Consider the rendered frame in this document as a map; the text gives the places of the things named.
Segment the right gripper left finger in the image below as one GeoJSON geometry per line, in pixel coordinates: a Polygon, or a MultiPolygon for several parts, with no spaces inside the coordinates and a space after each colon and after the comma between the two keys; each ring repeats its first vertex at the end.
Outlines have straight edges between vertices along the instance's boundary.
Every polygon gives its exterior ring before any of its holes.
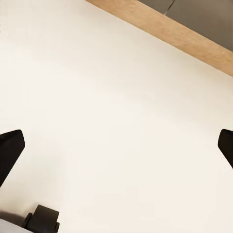
{"type": "Polygon", "coordinates": [[[21,129],[0,134],[0,186],[25,149],[25,140],[21,129]]]}

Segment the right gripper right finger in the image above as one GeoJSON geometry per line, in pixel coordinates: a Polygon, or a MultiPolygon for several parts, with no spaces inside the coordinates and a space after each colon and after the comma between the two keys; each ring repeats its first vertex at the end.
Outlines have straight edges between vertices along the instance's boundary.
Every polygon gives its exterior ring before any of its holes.
{"type": "Polygon", "coordinates": [[[222,129],[217,145],[233,168],[233,131],[222,129]]]}

